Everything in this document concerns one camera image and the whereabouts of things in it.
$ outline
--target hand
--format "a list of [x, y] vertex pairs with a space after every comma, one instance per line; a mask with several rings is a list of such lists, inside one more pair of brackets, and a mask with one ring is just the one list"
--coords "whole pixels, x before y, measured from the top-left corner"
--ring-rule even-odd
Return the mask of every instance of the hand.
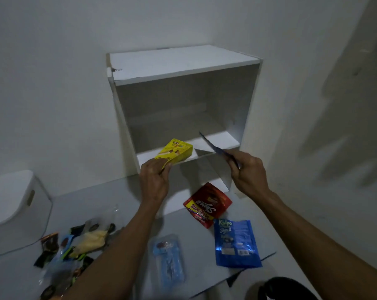
[[233, 160], [227, 161], [231, 169], [231, 177], [241, 192], [250, 197], [256, 204], [267, 199], [278, 198], [269, 189], [266, 171], [260, 158], [238, 150], [226, 150], [226, 152], [233, 155], [241, 163], [241, 169], [238, 169]]
[[159, 208], [169, 191], [169, 171], [172, 167], [168, 163], [164, 170], [166, 159], [151, 159], [141, 165], [140, 186], [142, 204], [155, 205]]

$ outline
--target wall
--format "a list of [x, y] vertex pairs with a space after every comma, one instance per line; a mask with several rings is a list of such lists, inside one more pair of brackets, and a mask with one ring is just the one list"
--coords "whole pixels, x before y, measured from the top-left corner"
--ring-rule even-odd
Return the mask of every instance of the wall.
[[0, 174], [56, 196], [135, 173], [105, 54], [208, 43], [265, 59], [242, 147], [267, 164], [330, 20], [366, 2], [0, 0]]
[[354, 31], [351, 18], [337, 16], [319, 45], [268, 174], [291, 207], [377, 268], [377, 0]]

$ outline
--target barcode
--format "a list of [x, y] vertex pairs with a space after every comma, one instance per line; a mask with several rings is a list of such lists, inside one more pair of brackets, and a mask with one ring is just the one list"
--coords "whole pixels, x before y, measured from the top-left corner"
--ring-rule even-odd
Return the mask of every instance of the barcode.
[[234, 248], [222, 248], [221, 253], [223, 255], [235, 255]]
[[237, 250], [237, 253], [239, 256], [249, 256], [250, 255], [250, 252], [248, 252], [247, 250]]

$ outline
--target red pouch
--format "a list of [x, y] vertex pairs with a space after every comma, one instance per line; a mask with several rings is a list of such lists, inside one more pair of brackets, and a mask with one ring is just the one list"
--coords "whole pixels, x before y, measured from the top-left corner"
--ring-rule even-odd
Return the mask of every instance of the red pouch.
[[231, 203], [229, 197], [208, 182], [183, 205], [203, 226], [209, 228], [213, 224], [213, 219], [218, 219]]

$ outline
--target yellow snack box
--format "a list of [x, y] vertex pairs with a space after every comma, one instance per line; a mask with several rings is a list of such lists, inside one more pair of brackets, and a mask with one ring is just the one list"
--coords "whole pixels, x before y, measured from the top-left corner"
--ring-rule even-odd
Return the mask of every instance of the yellow snack box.
[[169, 162], [175, 164], [177, 162], [183, 161], [191, 156], [192, 145], [177, 139], [172, 139], [165, 147], [162, 149], [155, 159], [167, 159]]

